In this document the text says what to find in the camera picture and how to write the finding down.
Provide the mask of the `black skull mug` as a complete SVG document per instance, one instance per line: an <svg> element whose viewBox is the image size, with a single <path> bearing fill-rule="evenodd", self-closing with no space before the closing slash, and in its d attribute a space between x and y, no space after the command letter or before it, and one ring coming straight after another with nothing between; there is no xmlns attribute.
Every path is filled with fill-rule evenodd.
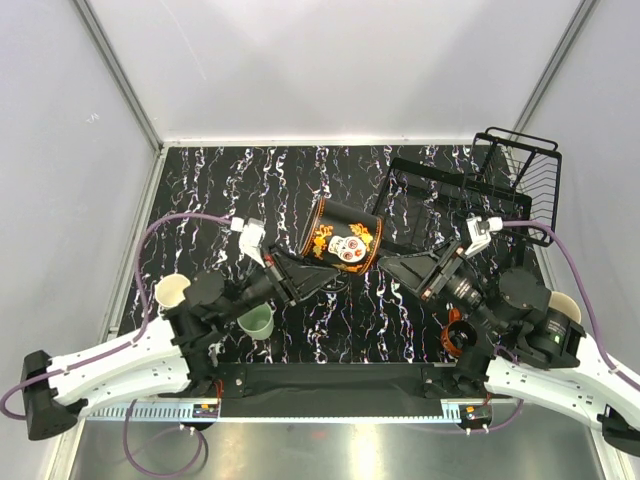
<svg viewBox="0 0 640 480"><path fill-rule="evenodd" d="M384 219L316 197L303 229L298 254L306 260L353 275L364 275L381 245Z"/></svg>

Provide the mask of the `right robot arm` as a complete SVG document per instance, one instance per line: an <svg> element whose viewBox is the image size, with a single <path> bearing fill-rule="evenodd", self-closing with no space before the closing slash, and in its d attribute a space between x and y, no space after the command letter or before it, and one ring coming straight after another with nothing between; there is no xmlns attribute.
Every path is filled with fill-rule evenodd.
<svg viewBox="0 0 640 480"><path fill-rule="evenodd" d="M577 304L516 267L477 277L460 243L386 257L379 268L421 301L453 312L441 344L455 363L428 392L511 396L571 417L612 447L639 454L638 375L614 370L581 324Z"/></svg>

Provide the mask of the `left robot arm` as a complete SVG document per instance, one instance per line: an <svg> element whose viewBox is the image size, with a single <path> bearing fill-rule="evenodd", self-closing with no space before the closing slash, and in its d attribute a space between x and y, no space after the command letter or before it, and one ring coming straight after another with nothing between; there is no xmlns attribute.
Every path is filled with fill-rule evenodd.
<svg viewBox="0 0 640 480"><path fill-rule="evenodd" d="M22 399L29 440L60 435L118 402L206 396L217 377L213 347L232 323L272 300L296 305L338 275L276 246L262 256L263 265L238 282L219 271L200 272L183 288L171 276L162 279L155 292L161 310L146 327L78 353L27 355Z"/></svg>

